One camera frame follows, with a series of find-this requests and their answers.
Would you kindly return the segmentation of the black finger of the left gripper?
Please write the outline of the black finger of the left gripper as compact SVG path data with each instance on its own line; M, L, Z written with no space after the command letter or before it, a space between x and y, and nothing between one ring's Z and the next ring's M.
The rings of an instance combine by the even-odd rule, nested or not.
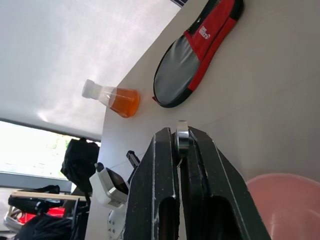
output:
M133 167L138 167L140 164L139 158L136 156L133 150L129 150L126 154L127 159Z

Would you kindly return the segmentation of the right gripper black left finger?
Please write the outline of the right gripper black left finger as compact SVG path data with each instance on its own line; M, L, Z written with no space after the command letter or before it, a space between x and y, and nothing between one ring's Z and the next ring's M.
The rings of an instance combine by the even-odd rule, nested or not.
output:
M176 240L179 237L179 179L170 128L155 133L130 182L126 239Z

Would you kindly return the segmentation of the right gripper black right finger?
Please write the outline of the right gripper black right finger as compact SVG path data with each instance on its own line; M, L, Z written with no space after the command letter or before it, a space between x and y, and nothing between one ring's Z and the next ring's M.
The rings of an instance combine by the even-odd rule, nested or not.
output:
M180 179L188 240L271 238L241 174L210 136L194 127Z

